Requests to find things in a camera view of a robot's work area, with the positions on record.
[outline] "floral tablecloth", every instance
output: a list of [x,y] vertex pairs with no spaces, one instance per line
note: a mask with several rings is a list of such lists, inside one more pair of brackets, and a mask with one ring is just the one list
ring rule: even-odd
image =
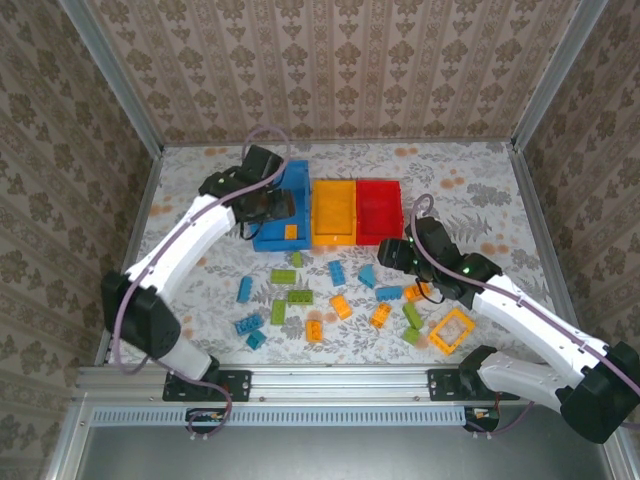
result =
[[[283,153],[283,147],[273,148]],[[139,258],[159,242],[187,210],[206,176],[240,162],[240,147],[174,147],[164,152],[160,184],[144,232]],[[552,309],[549,292],[503,143],[298,144],[294,159],[309,160],[312,182],[320,178],[395,179],[402,187],[405,221],[413,200],[425,192],[435,196],[433,215],[440,218],[462,252],[479,251],[492,259],[534,299]],[[225,364],[408,364],[457,363],[475,347],[492,345],[523,359],[534,354],[504,328],[467,312],[476,328],[450,356],[427,340],[429,331],[456,305],[446,301],[416,304],[425,325],[417,347],[402,340],[408,322],[406,301],[393,300],[382,329],[369,319],[378,302],[373,290],[357,280],[360,268],[374,264],[378,286],[412,284],[413,278],[381,267],[377,247],[320,247],[302,252],[304,267],[295,286],[273,285],[273,268],[293,269],[288,253],[256,253],[239,238],[237,227],[198,261],[171,308],[182,322],[182,334]],[[333,287],[327,263],[340,260],[347,284]],[[240,279],[250,275],[250,301],[236,303]],[[313,307],[287,307],[283,326],[269,324],[271,303],[290,289],[314,292]],[[333,313],[329,299],[343,294],[353,309],[347,320]],[[267,342],[257,351],[238,337],[233,322],[258,313],[265,320]],[[305,323],[323,320],[324,340],[305,339]],[[140,352],[124,347],[124,358],[137,362]]]

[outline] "wall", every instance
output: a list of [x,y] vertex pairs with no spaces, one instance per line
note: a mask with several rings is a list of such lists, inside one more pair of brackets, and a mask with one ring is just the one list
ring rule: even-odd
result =
[[579,0],[90,0],[166,143],[506,138]]
[[578,317],[640,348],[640,2],[610,0],[525,149]]
[[0,1],[0,478],[36,478],[150,167],[55,0]]

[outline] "green lego brick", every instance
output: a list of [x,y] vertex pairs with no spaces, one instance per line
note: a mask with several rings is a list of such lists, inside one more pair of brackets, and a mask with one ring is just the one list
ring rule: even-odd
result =
[[271,325],[284,325],[284,312],[287,302],[284,300],[274,300],[271,307]]
[[402,339],[415,347],[420,339],[420,332],[413,327],[409,327],[402,335]]
[[409,325],[411,325],[416,330],[420,330],[422,328],[424,322],[420,318],[420,315],[418,315],[416,307],[413,306],[413,303],[405,303],[404,307],[402,307],[402,311],[404,312],[404,316],[407,317],[407,320],[409,320]]
[[289,305],[313,305],[313,292],[311,290],[291,290],[287,294]]
[[296,283],[296,271],[271,270],[271,283],[294,285]]
[[296,268],[302,268],[302,255],[300,255],[300,252],[294,252],[291,255],[291,263]]

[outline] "orange bin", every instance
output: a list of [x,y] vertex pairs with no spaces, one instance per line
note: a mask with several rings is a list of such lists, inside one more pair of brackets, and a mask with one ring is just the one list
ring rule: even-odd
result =
[[313,245],[355,245],[356,229],[356,182],[316,180],[311,197]]

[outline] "vent grille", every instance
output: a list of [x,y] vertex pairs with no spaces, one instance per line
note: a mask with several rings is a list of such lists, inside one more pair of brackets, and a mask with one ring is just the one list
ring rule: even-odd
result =
[[[91,426],[184,426],[186,407],[96,408]],[[234,408],[229,426],[445,426],[464,425],[464,407]],[[194,425],[208,425],[194,422]]]

